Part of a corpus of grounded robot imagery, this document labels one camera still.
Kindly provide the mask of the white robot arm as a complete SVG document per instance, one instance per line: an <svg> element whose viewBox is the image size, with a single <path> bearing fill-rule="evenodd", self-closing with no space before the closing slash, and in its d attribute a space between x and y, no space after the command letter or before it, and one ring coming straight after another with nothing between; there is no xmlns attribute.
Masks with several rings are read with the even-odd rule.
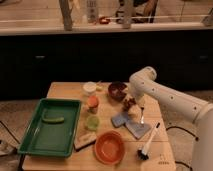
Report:
<svg viewBox="0 0 213 171"><path fill-rule="evenodd" d="M192 153L193 171L213 171L213 103L182 93L155 82L157 73L147 66L129 78L131 95L140 99L144 94L183 114L197 126L198 140Z"/></svg>

